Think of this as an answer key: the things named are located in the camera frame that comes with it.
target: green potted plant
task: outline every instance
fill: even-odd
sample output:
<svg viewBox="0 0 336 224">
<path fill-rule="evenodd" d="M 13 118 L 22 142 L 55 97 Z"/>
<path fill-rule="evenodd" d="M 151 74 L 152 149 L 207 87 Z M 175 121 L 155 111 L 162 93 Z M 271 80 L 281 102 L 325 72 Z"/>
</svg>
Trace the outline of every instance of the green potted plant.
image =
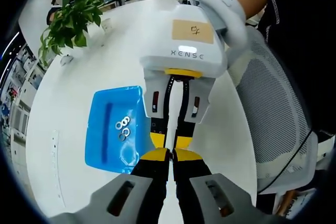
<svg viewBox="0 0 336 224">
<path fill-rule="evenodd" d="M 99 6 L 101 0 L 69 0 L 55 13 L 55 18 L 41 35 L 39 57 L 43 65 L 47 66 L 46 56 L 52 50 L 61 55 L 65 47 L 86 47 L 88 24 L 100 26 L 102 11 Z"/>
</svg>

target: ceiling light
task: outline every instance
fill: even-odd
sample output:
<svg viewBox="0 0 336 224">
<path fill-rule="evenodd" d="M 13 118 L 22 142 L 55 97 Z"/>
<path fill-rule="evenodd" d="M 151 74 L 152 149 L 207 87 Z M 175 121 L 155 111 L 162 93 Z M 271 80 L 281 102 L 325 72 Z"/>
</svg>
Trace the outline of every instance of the ceiling light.
<svg viewBox="0 0 336 224">
<path fill-rule="evenodd" d="M 13 37 L 13 39 L 9 42 L 9 44 L 7 45 L 7 47 L 5 48 L 5 51 L 2 53 L 1 58 L 4 56 L 5 52 L 7 51 L 7 49 L 9 48 L 9 46 L 12 44 L 12 42 L 14 41 L 14 39 L 19 35 L 20 32 L 17 32 L 17 34 Z"/>
</svg>

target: plant leaf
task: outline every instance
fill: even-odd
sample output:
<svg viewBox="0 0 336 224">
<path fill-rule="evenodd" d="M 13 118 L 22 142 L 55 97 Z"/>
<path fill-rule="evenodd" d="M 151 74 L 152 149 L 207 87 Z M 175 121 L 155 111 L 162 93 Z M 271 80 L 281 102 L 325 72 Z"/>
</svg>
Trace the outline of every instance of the plant leaf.
<svg viewBox="0 0 336 224">
<path fill-rule="evenodd" d="M 42 52 L 42 49 L 45 49 L 45 47 L 46 47 L 46 43 L 45 43 L 45 41 L 42 41 L 42 45 L 41 45 L 41 47 L 40 47 L 40 49 L 41 49 L 41 51 L 40 51 L 40 49 L 39 49 L 39 53 L 38 53 L 38 55 L 40 56 L 40 53 Z"/>
<path fill-rule="evenodd" d="M 88 13 L 88 14 L 87 14 L 87 17 L 88 17 L 88 20 L 89 20 L 90 22 L 93 22 L 93 16 L 92 16 L 91 13 Z"/>
<path fill-rule="evenodd" d="M 57 50 L 57 54 L 58 54 L 58 55 L 61 55 L 62 51 L 61 51 L 61 49 L 59 48 L 59 46 L 57 46 L 56 50 Z"/>
<path fill-rule="evenodd" d="M 70 37 L 65 38 L 65 45 L 67 45 L 70 48 L 73 48 L 73 43 Z"/>
<path fill-rule="evenodd" d="M 40 41 L 41 41 L 42 44 L 43 44 L 43 40 L 44 40 L 44 33 L 45 33 L 48 29 L 49 29 L 49 27 L 47 27 L 47 28 L 43 31 L 43 33 L 41 34 Z"/>
<path fill-rule="evenodd" d="M 103 12 L 99 8 L 96 8 L 94 10 L 94 12 L 95 12 L 95 15 L 102 15 L 103 14 Z"/>
<path fill-rule="evenodd" d="M 48 66 L 48 63 L 45 61 L 45 60 L 42 60 L 42 64 L 47 67 Z"/>
<path fill-rule="evenodd" d="M 43 46 L 38 49 L 38 56 L 39 57 L 41 57 L 43 50 L 44 50 Z"/>
<path fill-rule="evenodd" d="M 65 37 L 61 36 L 57 44 L 59 47 L 65 47 Z"/>
<path fill-rule="evenodd" d="M 54 44 L 55 44 L 55 39 L 54 38 L 49 39 L 49 41 L 48 41 L 48 47 L 51 47 Z"/>
<path fill-rule="evenodd" d="M 93 16 L 93 21 L 96 23 L 97 26 L 100 26 L 101 18 L 100 18 L 99 15 L 94 15 Z"/>
<path fill-rule="evenodd" d="M 84 9 L 84 12 L 90 12 L 95 9 L 94 5 L 89 5 L 87 8 Z"/>
<path fill-rule="evenodd" d="M 69 4 L 70 0 L 63 0 L 63 6 L 66 6 L 67 4 Z"/>
<path fill-rule="evenodd" d="M 69 21 L 66 23 L 65 27 L 68 27 L 68 28 L 74 28 L 73 25 L 74 24 L 74 21 L 72 20 L 72 17 L 69 16 Z"/>
<path fill-rule="evenodd" d="M 102 0 L 90 0 L 89 2 L 95 6 L 99 6 L 103 4 Z"/>
<path fill-rule="evenodd" d="M 75 45 L 77 47 L 86 47 L 87 46 L 86 37 L 84 36 L 83 31 L 81 31 L 79 34 L 77 34 L 75 36 L 74 42 L 75 42 Z"/>
<path fill-rule="evenodd" d="M 56 20 L 53 22 L 52 27 L 50 28 L 52 31 L 59 31 L 62 28 L 62 20 Z"/>
<path fill-rule="evenodd" d="M 44 48 L 44 49 L 43 49 L 41 59 L 42 59 L 44 62 L 46 62 L 46 56 L 47 56 L 48 51 L 49 51 L 48 48 Z"/>
<path fill-rule="evenodd" d="M 58 54 L 58 53 L 57 53 L 57 46 L 56 46 L 56 45 L 52 45 L 51 49 L 52 49 L 52 51 L 53 51 L 55 54 Z"/>
</svg>

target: white cabinet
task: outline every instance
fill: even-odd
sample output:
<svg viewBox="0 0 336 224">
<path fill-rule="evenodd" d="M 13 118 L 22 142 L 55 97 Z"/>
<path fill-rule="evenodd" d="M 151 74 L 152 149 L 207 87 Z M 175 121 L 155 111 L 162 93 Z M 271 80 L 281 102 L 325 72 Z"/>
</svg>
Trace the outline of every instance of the white cabinet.
<svg viewBox="0 0 336 224">
<path fill-rule="evenodd" d="M 26 70 L 26 72 L 29 72 L 32 69 L 33 65 L 34 65 L 34 62 L 30 59 L 27 59 L 25 63 L 23 64 L 23 68 L 24 70 Z"/>
<path fill-rule="evenodd" d="M 30 185 L 27 167 L 23 165 L 19 165 L 19 173 L 20 173 L 19 177 L 22 183 L 24 185 Z"/>
<path fill-rule="evenodd" d="M 19 155 L 20 155 L 20 145 L 14 141 L 11 141 L 11 155 L 12 155 L 12 161 L 13 163 L 19 163 Z"/>
<path fill-rule="evenodd" d="M 14 140 L 16 137 L 18 143 L 22 141 L 25 142 L 28 119 L 29 113 L 13 103 L 11 107 L 11 113 L 9 115 L 11 142 L 12 138 Z"/>
<path fill-rule="evenodd" d="M 21 87 L 19 99 L 31 108 L 36 91 L 37 90 L 33 87 L 33 85 L 31 85 L 30 82 L 26 80 Z"/>
<path fill-rule="evenodd" d="M 20 165 L 13 162 L 14 176 L 16 179 L 21 180 L 20 178 Z"/>
<path fill-rule="evenodd" d="M 26 147 L 20 145 L 19 147 L 19 164 L 27 166 L 26 163 Z"/>
</svg>

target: paper label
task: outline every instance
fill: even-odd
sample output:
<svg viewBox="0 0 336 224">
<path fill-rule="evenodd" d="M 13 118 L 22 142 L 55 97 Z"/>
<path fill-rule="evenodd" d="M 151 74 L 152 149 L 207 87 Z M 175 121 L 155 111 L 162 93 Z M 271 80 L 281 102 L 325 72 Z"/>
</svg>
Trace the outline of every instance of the paper label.
<svg viewBox="0 0 336 224">
<path fill-rule="evenodd" d="M 213 44 L 214 33 L 210 23 L 175 19 L 173 20 L 172 39 Z"/>
</svg>

